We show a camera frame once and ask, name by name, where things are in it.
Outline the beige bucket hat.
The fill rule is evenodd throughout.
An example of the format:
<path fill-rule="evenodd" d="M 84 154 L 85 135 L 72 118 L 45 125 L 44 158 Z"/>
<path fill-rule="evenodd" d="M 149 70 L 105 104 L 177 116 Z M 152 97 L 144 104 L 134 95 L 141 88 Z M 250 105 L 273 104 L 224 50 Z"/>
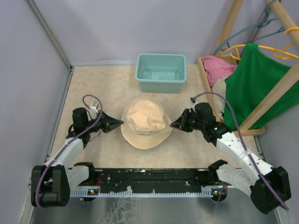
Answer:
<path fill-rule="evenodd" d="M 140 97 L 131 101 L 121 119 L 124 139 L 137 149 L 152 149 L 172 132 L 171 119 L 162 105 L 151 97 Z"/>

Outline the teal plastic bin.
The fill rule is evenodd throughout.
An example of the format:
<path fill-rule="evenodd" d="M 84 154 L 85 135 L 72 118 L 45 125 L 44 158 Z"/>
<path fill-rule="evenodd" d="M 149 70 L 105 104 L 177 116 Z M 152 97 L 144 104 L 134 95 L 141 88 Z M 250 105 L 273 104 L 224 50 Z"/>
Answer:
<path fill-rule="evenodd" d="M 135 79 L 142 92 L 180 93 L 187 80 L 186 57 L 180 54 L 140 54 Z"/>

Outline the wooden clothes rack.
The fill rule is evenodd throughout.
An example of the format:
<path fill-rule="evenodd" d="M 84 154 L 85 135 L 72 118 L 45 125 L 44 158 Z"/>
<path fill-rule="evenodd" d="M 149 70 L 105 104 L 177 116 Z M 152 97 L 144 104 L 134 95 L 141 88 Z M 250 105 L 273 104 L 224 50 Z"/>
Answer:
<path fill-rule="evenodd" d="M 299 66 L 263 53 L 266 46 L 244 43 L 198 59 L 213 119 L 236 136 L 261 135 L 265 124 L 299 103 Z"/>

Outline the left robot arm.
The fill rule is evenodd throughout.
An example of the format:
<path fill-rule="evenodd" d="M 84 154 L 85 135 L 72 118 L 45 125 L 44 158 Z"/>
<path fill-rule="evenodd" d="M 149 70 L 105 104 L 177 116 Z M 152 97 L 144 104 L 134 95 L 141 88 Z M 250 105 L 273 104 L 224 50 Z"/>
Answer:
<path fill-rule="evenodd" d="M 102 111 L 96 112 L 94 119 L 89 119 L 83 107 L 73 110 L 72 120 L 59 151 L 31 171 L 31 204 L 34 207 L 64 207 L 69 202 L 71 191 L 79 184 L 94 184 L 97 180 L 94 165 L 91 162 L 73 164 L 73 161 L 85 149 L 92 133 L 109 133 L 123 124 L 122 120 Z"/>

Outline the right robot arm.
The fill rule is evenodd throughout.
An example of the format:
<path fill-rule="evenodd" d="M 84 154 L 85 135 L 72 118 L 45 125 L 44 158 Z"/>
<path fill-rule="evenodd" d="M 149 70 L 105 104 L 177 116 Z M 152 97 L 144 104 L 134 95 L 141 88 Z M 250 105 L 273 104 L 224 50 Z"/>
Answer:
<path fill-rule="evenodd" d="M 209 181 L 215 185 L 228 183 L 251 198 L 255 207 L 263 214 L 285 204 L 292 194 L 287 171 L 274 167 L 260 159 L 250 149 L 245 149 L 241 138 L 224 124 L 216 120 L 209 103 L 196 103 L 185 109 L 170 125 L 172 128 L 192 132 L 201 131 L 204 139 L 229 155 L 239 166 L 234 168 L 225 161 L 211 165 Z"/>

